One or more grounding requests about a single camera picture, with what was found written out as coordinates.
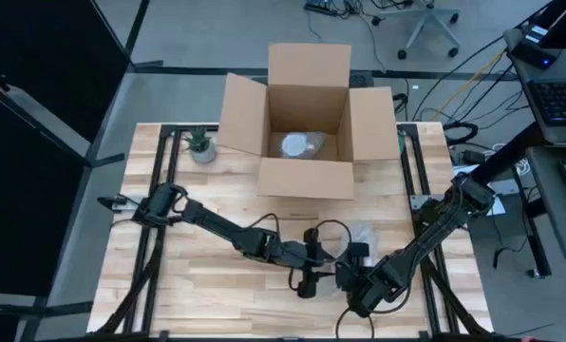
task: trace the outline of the wooden table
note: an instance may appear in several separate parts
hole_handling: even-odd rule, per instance
[[[417,125],[431,191],[441,194],[453,177],[442,126],[440,123]],[[137,126],[122,194],[147,195],[159,133],[160,124]],[[171,150],[170,145],[171,139],[166,151]],[[257,156],[225,147],[219,147],[217,153],[217,159],[208,165],[198,165],[191,161],[188,152],[181,153],[176,183],[184,186],[192,199],[240,225],[275,212],[281,218],[283,239],[301,240],[306,229],[324,219],[340,219],[350,224],[363,222],[373,227],[378,258],[404,247],[414,237],[398,160],[356,163],[355,200],[265,198],[255,194]],[[411,149],[408,154],[415,171]],[[162,180],[169,167],[168,160],[167,152],[163,158]],[[414,183],[419,184],[416,172],[413,177]],[[126,213],[114,219],[130,216],[131,213]],[[261,226],[274,228],[270,220]],[[106,321],[129,289],[140,231],[132,222],[112,229],[88,331],[95,331]],[[343,232],[335,224],[322,226],[321,238],[333,254],[340,248]],[[484,328],[491,330],[468,233],[463,230],[453,233],[443,243],[443,253],[452,289]],[[287,269],[245,259],[230,242],[196,226],[177,224],[166,231],[151,335],[168,330],[172,336],[333,336],[336,319],[347,308],[345,296],[335,289],[333,279],[319,282],[316,298],[301,299],[289,290],[287,277]],[[418,331],[428,330],[420,277],[419,271],[413,280],[411,297],[402,310],[372,316],[376,337],[417,337]],[[145,294],[138,304],[137,327],[144,299]],[[440,296],[438,302],[439,318],[445,330]],[[383,302],[378,310],[397,303]],[[369,324],[350,313],[342,323],[340,334],[342,337],[369,337]]]

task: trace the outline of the open cardboard box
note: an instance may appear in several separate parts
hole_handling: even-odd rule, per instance
[[[349,89],[350,46],[274,44],[268,86],[228,74],[220,145],[261,156],[258,195],[352,200],[355,161],[399,158],[388,87]],[[279,158],[289,132],[325,132],[311,160]]]

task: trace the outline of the plastic bag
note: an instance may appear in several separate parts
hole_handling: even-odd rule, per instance
[[[281,158],[310,159],[314,157],[327,134],[323,132],[288,133],[279,146]]]
[[[364,242],[369,246],[369,256],[364,257],[364,266],[374,266],[378,261],[376,259],[376,252],[378,251],[378,239],[374,233],[374,228],[369,222],[347,222],[350,230],[352,242]],[[340,240],[340,249],[338,256],[341,255],[349,247],[349,237],[343,235]]]
[[[362,222],[362,221],[350,221],[346,222],[347,226],[350,230],[350,237],[352,238],[352,242],[364,242],[369,246],[369,256],[364,257],[364,266],[374,266],[378,262],[378,239],[376,238],[376,234],[374,233],[374,229],[369,222]],[[338,227],[327,227],[326,229],[334,229]],[[349,247],[349,236],[347,232],[343,229],[339,228],[341,232],[338,235],[338,231],[334,233],[337,237],[340,237],[339,242],[336,241],[335,243],[339,243],[339,245],[331,245],[330,248],[324,246],[326,252],[331,253],[334,257],[341,256]],[[322,242],[326,243],[329,240],[328,238],[323,239]],[[336,268],[333,263],[325,264],[323,267],[314,269],[314,271],[321,271],[321,272],[331,272],[335,273]],[[296,281],[301,279],[301,275],[297,273],[295,276]],[[316,297],[335,297],[340,294],[340,289],[338,289],[338,285],[336,284],[335,276],[326,276],[321,278],[317,283],[317,292]]]

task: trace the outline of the black curtain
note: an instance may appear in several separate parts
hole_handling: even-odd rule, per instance
[[[0,0],[0,71],[94,142],[129,59],[90,0]]]
[[[0,294],[49,294],[83,172],[0,103]]]

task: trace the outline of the box flap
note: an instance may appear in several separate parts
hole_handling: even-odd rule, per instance
[[[398,159],[400,151],[390,87],[351,89],[349,106],[353,159]]]
[[[267,148],[267,87],[242,76],[226,76],[217,144],[262,155]]]
[[[349,87],[349,75],[348,45],[272,44],[269,47],[269,86]]]
[[[257,193],[263,196],[352,200],[352,163],[262,158]]]

